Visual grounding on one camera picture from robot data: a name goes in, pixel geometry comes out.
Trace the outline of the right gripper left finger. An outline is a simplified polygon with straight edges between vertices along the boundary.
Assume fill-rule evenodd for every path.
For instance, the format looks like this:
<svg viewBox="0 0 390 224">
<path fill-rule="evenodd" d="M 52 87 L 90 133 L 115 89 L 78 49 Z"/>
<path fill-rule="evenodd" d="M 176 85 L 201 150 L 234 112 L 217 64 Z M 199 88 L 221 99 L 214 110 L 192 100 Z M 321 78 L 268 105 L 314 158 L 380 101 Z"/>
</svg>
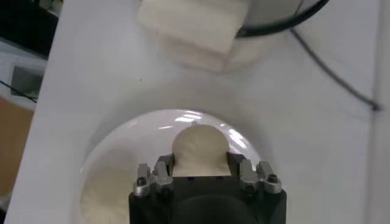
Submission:
<svg viewBox="0 0 390 224">
<path fill-rule="evenodd" d="M 155 186 L 157 193 L 167 192 L 169 194 L 173 189 L 173 168 L 173 154 L 160 156 L 152 172 L 146 163 L 139 164 L 133 194 L 136 197 L 146 197 L 151 193 L 152 185 Z"/>
</svg>

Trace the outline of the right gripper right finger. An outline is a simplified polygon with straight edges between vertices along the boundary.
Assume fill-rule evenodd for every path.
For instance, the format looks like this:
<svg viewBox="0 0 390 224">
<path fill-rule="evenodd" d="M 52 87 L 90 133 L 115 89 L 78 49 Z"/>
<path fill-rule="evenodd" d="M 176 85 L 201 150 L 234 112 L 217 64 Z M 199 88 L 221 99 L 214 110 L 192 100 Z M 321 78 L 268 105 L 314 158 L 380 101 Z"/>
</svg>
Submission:
<svg viewBox="0 0 390 224">
<path fill-rule="evenodd" d="M 260 161 L 255 170 L 252 163 L 242 154 L 227 153 L 230 173 L 238 177 L 240 188 L 254 194 L 261 186 L 268 194 L 282 192 L 282 182 L 267 161 Z"/>
</svg>

